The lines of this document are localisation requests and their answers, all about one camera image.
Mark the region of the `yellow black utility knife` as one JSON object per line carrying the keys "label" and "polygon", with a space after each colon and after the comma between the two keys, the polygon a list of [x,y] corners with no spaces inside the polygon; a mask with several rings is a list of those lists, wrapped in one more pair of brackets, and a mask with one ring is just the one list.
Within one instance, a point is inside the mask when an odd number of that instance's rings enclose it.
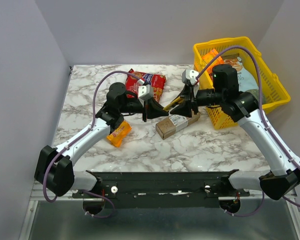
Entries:
{"label": "yellow black utility knife", "polygon": [[176,97],[172,102],[170,102],[167,106],[163,108],[164,111],[169,112],[176,106],[180,105],[184,101],[180,96]]}

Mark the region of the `brown cardboard express box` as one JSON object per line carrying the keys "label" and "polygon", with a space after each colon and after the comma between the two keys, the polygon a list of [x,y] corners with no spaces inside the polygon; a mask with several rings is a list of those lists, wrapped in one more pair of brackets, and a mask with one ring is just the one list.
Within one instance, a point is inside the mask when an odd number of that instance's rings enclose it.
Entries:
{"label": "brown cardboard express box", "polygon": [[198,119],[201,117],[201,113],[198,112],[197,114],[192,114],[192,117],[185,117],[182,115],[170,115],[165,119],[161,120],[155,125],[155,129],[162,140],[165,140],[172,135],[180,132],[181,130],[185,129],[186,127],[192,125],[193,123],[197,122]]}

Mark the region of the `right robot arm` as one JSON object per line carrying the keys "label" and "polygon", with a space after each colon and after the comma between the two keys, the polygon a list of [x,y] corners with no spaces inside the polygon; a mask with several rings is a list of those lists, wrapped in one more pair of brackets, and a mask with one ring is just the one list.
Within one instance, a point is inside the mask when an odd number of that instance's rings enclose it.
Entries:
{"label": "right robot arm", "polygon": [[198,89],[198,78],[199,73],[192,69],[182,73],[183,101],[170,113],[191,117],[199,107],[219,106],[250,136],[270,167],[265,173],[236,170],[220,183],[220,191],[231,196],[241,189],[257,190],[279,200],[300,184],[300,158],[270,125],[260,101],[252,93],[239,90],[237,70],[229,64],[214,66],[210,89]]}

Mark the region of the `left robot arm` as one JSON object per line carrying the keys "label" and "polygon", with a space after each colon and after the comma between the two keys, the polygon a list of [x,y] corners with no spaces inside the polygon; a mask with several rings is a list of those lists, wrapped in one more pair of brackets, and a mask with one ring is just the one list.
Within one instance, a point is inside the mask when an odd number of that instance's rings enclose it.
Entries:
{"label": "left robot arm", "polygon": [[66,142],[56,147],[47,145],[40,151],[34,179],[58,197],[71,190],[97,197],[101,191],[97,177],[87,170],[75,172],[73,167],[91,147],[120,126],[124,114],[141,114],[146,122],[169,113],[154,99],[150,85],[142,85],[138,93],[133,93],[123,83],[113,83],[104,105],[85,128]]}

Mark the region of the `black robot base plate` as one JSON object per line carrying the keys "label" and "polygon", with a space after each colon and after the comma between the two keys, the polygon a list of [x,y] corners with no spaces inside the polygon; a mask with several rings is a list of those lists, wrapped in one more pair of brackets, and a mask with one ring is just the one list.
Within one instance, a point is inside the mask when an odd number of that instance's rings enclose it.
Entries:
{"label": "black robot base plate", "polygon": [[115,208],[218,208],[220,198],[248,197],[234,189],[232,171],[197,172],[93,172],[92,193],[110,199]]}

